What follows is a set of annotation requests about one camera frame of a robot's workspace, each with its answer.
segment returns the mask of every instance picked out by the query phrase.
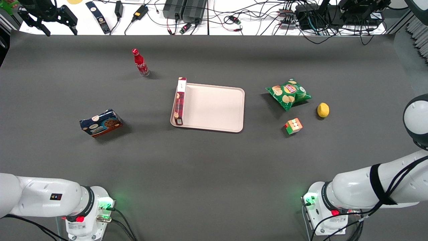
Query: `white tray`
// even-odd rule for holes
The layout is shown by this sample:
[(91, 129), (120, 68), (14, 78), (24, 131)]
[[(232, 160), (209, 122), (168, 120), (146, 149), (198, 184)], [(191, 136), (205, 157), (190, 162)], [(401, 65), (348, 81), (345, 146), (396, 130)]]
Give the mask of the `white tray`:
[(174, 120), (175, 99), (170, 122), (175, 127), (240, 132), (244, 127), (244, 103), (241, 88), (187, 83), (183, 125)]

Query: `green led light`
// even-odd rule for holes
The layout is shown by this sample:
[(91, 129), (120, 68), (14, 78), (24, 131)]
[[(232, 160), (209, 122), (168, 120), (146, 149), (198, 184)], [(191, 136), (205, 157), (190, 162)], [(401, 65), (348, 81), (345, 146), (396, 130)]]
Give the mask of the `green led light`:
[(303, 199), (306, 201), (306, 203), (309, 204), (315, 204), (315, 199), (318, 197), (316, 193), (307, 193), (303, 196)]
[(113, 199), (111, 197), (102, 197), (98, 200), (98, 206), (100, 208), (110, 208), (113, 206)]

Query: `coca-cola bottle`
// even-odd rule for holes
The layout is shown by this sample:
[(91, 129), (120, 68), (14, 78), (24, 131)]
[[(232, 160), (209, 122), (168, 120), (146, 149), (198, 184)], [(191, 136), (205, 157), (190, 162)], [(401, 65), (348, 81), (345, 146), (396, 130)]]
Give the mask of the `coca-cola bottle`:
[(132, 50), (132, 53), (134, 54), (134, 62), (137, 66), (138, 70), (140, 71), (141, 76), (146, 77), (150, 74), (149, 69), (147, 68), (146, 62), (144, 61), (144, 58), (140, 55), (138, 52), (138, 49), (134, 48)]

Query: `chip bag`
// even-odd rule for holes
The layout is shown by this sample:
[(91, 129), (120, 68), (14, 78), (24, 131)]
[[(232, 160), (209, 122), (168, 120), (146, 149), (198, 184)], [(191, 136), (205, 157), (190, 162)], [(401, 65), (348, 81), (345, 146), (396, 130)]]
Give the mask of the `chip bag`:
[(294, 78), (289, 79), (283, 85), (275, 85), (272, 88), (266, 88), (269, 93), (280, 103), (280, 105), (288, 111), (294, 103), (311, 99), (311, 95), (306, 92)]

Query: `gray table surface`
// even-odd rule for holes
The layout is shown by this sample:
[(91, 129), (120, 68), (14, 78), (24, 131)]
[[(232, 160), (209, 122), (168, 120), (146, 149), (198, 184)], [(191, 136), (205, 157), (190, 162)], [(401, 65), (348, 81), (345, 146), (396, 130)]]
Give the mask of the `gray table surface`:
[[(14, 32), (0, 68), (0, 171), (103, 186), (141, 240), (304, 241), (300, 196), (310, 184), (417, 150), (401, 120), (414, 94), (392, 41)], [(139, 76), (132, 48), (151, 78)], [(243, 88), (242, 132), (171, 126), (179, 76)], [(313, 98), (285, 112), (265, 87), (290, 77)], [(320, 102), (330, 106), (324, 120)], [(126, 125), (98, 139), (80, 130), (80, 119), (108, 108)], [(295, 117), (303, 129), (288, 136), (282, 126)], [(427, 211), (426, 203), (380, 210), (361, 240), (425, 241)], [(56, 228), (54, 218), (32, 220)], [(0, 237), (48, 240), (9, 219)], [(126, 236), (110, 225), (105, 240)]]

